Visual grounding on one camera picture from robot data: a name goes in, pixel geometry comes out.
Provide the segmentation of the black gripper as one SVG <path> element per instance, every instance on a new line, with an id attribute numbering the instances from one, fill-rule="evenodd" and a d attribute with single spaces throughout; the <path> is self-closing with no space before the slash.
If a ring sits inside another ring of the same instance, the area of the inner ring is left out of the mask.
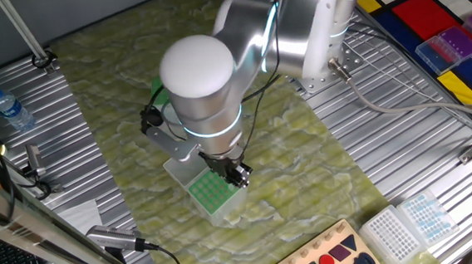
<path id="1" fill-rule="evenodd" d="M 247 164 L 243 163 L 243 149 L 234 146 L 223 154 L 206 154 L 200 152 L 199 156 L 208 167 L 221 178 L 237 188 L 246 188 L 249 184 L 250 174 L 253 171 Z"/>

